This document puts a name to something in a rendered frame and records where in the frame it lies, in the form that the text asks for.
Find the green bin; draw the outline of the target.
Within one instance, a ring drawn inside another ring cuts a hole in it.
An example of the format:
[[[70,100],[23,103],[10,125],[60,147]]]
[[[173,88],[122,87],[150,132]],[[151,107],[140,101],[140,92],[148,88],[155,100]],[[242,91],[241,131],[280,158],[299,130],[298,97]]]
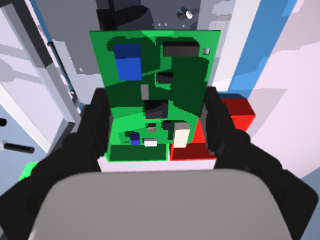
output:
[[[108,146],[108,152],[105,153],[108,162],[168,161],[169,144],[121,145],[114,119]]]

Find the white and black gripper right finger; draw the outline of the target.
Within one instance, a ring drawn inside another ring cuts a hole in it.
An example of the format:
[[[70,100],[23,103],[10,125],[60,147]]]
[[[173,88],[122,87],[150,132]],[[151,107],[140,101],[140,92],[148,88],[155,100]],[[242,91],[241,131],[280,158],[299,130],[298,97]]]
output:
[[[247,132],[236,129],[216,86],[207,87],[199,120],[206,148],[217,157],[213,169],[246,170],[263,180],[291,239],[300,240],[319,201],[316,191],[284,170],[277,158],[251,143]]]

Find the red open-top bin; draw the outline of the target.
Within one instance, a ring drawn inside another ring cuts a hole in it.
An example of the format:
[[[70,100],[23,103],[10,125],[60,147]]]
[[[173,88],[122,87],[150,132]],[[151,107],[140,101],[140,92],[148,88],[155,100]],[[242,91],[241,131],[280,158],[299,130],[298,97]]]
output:
[[[247,98],[221,99],[221,101],[226,104],[236,129],[246,132],[256,116]],[[216,159],[214,155],[209,154],[206,148],[199,119],[192,143],[187,143],[186,147],[180,148],[173,148],[173,144],[169,144],[169,153],[170,161]]]

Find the green circuit board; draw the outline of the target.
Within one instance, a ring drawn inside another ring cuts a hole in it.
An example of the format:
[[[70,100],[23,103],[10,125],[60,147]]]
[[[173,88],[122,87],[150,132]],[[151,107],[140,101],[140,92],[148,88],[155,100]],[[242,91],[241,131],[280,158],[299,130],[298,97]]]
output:
[[[192,143],[221,30],[89,34],[121,145]]]

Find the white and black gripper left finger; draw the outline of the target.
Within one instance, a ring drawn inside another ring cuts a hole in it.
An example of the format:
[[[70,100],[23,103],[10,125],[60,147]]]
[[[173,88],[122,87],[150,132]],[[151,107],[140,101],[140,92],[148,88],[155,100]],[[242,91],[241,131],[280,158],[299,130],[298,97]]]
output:
[[[29,240],[40,206],[56,182],[81,173],[102,172],[97,160],[107,153],[113,119],[105,89],[96,88],[77,132],[68,134],[61,148],[35,164],[29,176],[0,196],[0,226],[8,240]]]

